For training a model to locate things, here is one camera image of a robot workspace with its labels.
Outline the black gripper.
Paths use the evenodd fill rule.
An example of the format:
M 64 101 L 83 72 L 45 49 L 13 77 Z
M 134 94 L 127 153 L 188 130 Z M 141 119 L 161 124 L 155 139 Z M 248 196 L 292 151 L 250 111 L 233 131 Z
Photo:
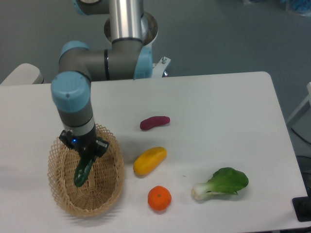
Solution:
M 87 154 L 86 176 L 92 169 L 96 157 L 102 157 L 109 148 L 109 142 L 97 136 L 96 130 L 91 130 L 84 135 L 74 135 L 72 131 L 63 130 L 59 136 L 60 141 L 69 149 L 75 150 L 80 155 L 78 164 L 78 174 L 81 175 L 85 170 L 85 158 Z

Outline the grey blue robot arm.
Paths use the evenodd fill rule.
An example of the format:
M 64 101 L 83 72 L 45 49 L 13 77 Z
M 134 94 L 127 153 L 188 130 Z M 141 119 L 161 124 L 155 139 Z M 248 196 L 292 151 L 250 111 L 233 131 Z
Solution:
M 109 143 L 96 135 L 90 99 L 93 81 L 147 78 L 152 74 L 150 48 L 143 41 L 147 31 L 141 0 L 76 0 L 76 11 L 82 15 L 110 16 L 112 47 L 91 50 L 80 41 L 65 44 L 59 58 L 59 73 L 51 84 L 52 100 L 64 130 L 60 140 L 78 152 L 80 162 L 75 181 L 85 180 L 96 158 L 105 154 Z

